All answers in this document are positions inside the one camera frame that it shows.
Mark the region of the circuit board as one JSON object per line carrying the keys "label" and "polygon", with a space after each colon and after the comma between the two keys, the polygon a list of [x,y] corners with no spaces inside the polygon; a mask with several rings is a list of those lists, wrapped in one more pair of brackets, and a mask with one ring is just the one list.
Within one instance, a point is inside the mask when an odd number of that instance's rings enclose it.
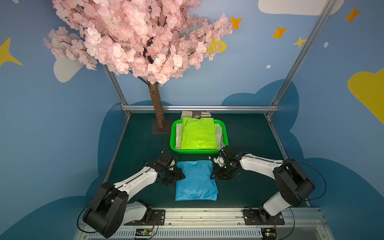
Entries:
{"label": "circuit board", "polygon": [[263,240],[276,240],[277,238],[277,230],[274,228],[262,228],[261,234]]}
{"label": "circuit board", "polygon": [[152,237],[154,231],[151,229],[136,229],[135,238],[150,238]]}

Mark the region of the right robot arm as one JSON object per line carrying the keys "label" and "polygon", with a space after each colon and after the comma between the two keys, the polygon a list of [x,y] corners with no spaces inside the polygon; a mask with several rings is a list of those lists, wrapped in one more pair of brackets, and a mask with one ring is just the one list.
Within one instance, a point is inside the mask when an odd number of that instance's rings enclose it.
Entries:
{"label": "right robot arm", "polygon": [[250,153],[235,153],[230,146],[219,151],[219,157],[214,160],[211,179],[229,180],[239,169],[267,176],[277,184],[278,192],[258,208],[258,217],[263,223],[289,207],[300,206],[316,189],[315,183],[298,161],[272,160]]}

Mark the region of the lime green raincoat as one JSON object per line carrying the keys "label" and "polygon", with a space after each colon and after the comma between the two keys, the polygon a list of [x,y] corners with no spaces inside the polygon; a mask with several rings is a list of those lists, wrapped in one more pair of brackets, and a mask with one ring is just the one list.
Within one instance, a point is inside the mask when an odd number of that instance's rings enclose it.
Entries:
{"label": "lime green raincoat", "polygon": [[213,150],[218,147],[216,124],[213,118],[182,119],[182,150]]}

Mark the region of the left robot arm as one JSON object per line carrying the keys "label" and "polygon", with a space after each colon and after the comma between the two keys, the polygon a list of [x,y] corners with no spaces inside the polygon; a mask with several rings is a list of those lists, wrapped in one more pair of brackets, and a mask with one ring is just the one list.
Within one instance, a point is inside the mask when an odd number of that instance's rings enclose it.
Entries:
{"label": "left robot arm", "polygon": [[142,200],[130,204],[130,199],[157,181],[169,186],[185,178],[174,156],[162,152],[157,160],[145,165],[131,177],[114,184],[103,183],[94,199],[79,214],[77,227],[83,233],[99,233],[109,238],[121,225],[159,226],[151,205]]}

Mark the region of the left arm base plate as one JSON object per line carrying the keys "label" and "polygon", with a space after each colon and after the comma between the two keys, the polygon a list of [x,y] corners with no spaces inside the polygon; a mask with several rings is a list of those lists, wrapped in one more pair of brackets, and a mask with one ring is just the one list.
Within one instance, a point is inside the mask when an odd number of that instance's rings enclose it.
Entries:
{"label": "left arm base plate", "polygon": [[166,210],[155,209],[146,212],[141,220],[124,223],[124,226],[151,226],[155,222],[157,225],[163,226],[165,223]]}

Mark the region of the left circuit board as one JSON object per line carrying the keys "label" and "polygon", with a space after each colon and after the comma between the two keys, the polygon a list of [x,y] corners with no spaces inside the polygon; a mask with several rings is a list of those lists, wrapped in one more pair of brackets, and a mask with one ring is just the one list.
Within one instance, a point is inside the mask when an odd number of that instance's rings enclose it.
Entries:
{"label": "left circuit board", "polygon": [[154,231],[151,229],[136,229],[135,238],[150,238],[152,237]]}

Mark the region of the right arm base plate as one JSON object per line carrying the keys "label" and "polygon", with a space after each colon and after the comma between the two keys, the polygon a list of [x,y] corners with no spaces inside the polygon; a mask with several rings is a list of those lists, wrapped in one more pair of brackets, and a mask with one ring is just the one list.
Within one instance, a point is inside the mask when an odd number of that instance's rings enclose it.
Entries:
{"label": "right arm base plate", "polygon": [[285,225],[285,221],[282,213],[278,213],[276,216],[270,216],[264,210],[245,208],[243,210],[243,216],[246,226],[282,226]]}

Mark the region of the right circuit board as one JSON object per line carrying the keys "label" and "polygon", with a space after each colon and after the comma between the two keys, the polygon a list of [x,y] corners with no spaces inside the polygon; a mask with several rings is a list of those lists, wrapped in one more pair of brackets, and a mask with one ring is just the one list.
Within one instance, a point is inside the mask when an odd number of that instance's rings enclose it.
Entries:
{"label": "right circuit board", "polygon": [[277,238],[277,230],[274,228],[262,228],[261,234],[263,240],[276,240]]}

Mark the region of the blue raincoat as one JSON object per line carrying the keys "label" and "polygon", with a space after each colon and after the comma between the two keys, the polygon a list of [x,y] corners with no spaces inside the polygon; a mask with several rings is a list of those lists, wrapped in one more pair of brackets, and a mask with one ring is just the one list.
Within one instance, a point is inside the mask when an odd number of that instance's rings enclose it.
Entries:
{"label": "blue raincoat", "polygon": [[176,183],[175,201],[216,201],[219,191],[216,181],[211,179],[213,163],[209,160],[178,162],[185,175]]}

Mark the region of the pink cherry blossom tree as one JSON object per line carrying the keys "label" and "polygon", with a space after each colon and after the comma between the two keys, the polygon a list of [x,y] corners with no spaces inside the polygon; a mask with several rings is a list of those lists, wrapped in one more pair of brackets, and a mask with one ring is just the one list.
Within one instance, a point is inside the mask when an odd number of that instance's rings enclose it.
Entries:
{"label": "pink cherry blossom tree", "polygon": [[66,23],[51,30],[45,46],[54,56],[94,70],[97,64],[144,82],[151,95],[157,125],[166,127],[159,86],[178,79],[190,67],[212,60],[218,41],[233,32],[225,15],[210,22],[191,15],[199,1],[53,1]]}

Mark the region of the beige work glove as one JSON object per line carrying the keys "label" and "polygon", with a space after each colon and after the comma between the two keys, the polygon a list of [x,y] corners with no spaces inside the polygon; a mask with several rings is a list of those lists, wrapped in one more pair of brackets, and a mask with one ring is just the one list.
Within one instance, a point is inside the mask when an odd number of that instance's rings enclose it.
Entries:
{"label": "beige work glove", "polygon": [[201,119],[201,118],[211,118],[212,115],[210,112],[194,112],[194,111],[182,111],[181,119],[183,118],[193,118],[193,119]]}

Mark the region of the green plastic basket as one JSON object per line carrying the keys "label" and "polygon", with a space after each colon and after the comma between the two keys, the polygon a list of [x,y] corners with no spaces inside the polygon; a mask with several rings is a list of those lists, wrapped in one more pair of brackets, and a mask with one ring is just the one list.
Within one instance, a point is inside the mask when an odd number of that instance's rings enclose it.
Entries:
{"label": "green plastic basket", "polygon": [[228,134],[227,134],[227,128],[225,124],[217,119],[214,119],[214,122],[216,126],[220,126],[222,130],[222,134],[219,138],[217,138],[217,143],[218,147],[213,150],[181,150],[176,147],[177,143],[179,144],[181,140],[177,140],[177,137],[181,138],[182,135],[182,130],[179,125],[182,124],[182,120],[176,120],[172,123],[172,128],[171,128],[171,137],[170,137],[170,148],[179,153],[179,154],[196,154],[196,155],[209,155],[209,154],[218,154],[220,149],[222,149],[225,146],[229,145],[229,140],[228,140]]}

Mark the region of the white raincoat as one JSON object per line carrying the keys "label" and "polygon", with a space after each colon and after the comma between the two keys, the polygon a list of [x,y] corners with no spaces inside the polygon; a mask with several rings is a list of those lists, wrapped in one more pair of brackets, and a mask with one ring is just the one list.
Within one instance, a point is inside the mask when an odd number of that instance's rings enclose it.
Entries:
{"label": "white raincoat", "polygon": [[[216,150],[220,150],[225,146],[224,137],[223,137],[223,129],[219,124],[215,124],[216,126],[216,138],[217,138],[217,147]],[[181,140],[182,140],[182,123],[176,125],[176,136],[175,136],[175,149],[181,149]]]}

